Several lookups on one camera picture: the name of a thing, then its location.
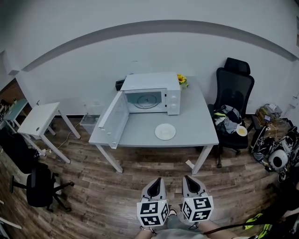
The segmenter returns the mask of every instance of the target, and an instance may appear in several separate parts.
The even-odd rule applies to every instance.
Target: neon yellow shoe
[[[260,216],[262,216],[263,214],[262,213],[258,213],[254,218],[251,218],[251,219],[248,219],[247,221],[246,221],[246,223],[247,222],[255,222]],[[247,229],[249,229],[249,228],[251,228],[251,227],[253,227],[254,225],[248,225],[248,226],[245,226],[245,230],[247,230]]]
[[[263,226],[262,232],[260,233],[257,239],[263,238],[265,235],[267,235],[271,230],[271,228],[272,228],[271,224],[265,224],[265,226]]]

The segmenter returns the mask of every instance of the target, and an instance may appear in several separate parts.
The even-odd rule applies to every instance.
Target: microwave
[[[130,113],[178,115],[181,90],[175,72],[127,75],[126,79],[100,117],[98,127],[104,131],[111,148],[116,148]]]

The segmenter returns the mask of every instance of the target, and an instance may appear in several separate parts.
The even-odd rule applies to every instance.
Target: white desk
[[[195,147],[204,146],[193,170],[196,174],[206,160],[213,145],[219,144],[217,134],[207,108],[205,99],[201,93],[198,82],[194,77],[188,77],[189,88],[181,92],[180,115],[167,115],[167,113],[132,113],[121,135],[119,147],[148,147],[148,148],[171,148],[171,147]],[[117,91],[111,92],[112,101]],[[122,167],[106,152],[102,145],[108,145],[104,133],[98,128],[102,115],[90,137],[89,143],[97,146],[105,158],[122,173]],[[155,136],[155,128],[163,123],[172,124],[176,129],[174,138],[163,141]]]
[[[70,120],[66,117],[66,115],[61,113],[59,109],[59,102],[35,106],[25,118],[24,122],[20,125],[18,133],[22,134],[27,140],[29,135],[40,137],[45,142],[45,144],[48,145],[59,157],[61,157],[66,163],[70,163],[71,161],[67,157],[65,157],[65,155],[61,153],[44,135],[46,129],[49,129],[49,124],[58,113],[64,119],[74,135],[78,139],[80,139],[80,134],[71,124]],[[52,129],[50,130],[50,132],[55,135],[55,132]],[[45,153],[41,151],[36,144],[34,144],[33,142],[30,143],[42,155],[45,155]]]

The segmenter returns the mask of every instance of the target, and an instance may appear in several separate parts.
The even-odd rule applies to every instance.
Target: sneaker
[[[260,216],[262,216],[263,214],[262,213],[258,213],[254,218],[251,218],[251,219],[248,219],[247,221],[246,221],[246,223],[247,222],[255,222]],[[245,226],[245,230],[247,230],[247,229],[249,229],[249,228],[251,228],[251,227],[253,227],[254,225],[247,225],[247,226]]]
[[[174,209],[170,209],[169,214],[168,214],[168,217],[169,217],[170,215],[178,216],[178,213],[177,213],[176,210],[174,210]]]
[[[267,235],[269,233],[269,231],[271,230],[272,225],[270,224],[265,224],[265,226],[263,227],[262,232],[260,233],[260,235],[258,236],[257,239],[263,238],[265,235]]]

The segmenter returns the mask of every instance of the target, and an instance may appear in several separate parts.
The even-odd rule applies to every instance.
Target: microwave door
[[[126,98],[124,92],[119,91],[98,125],[105,133],[105,137],[111,148],[116,149],[128,118],[129,110]]]

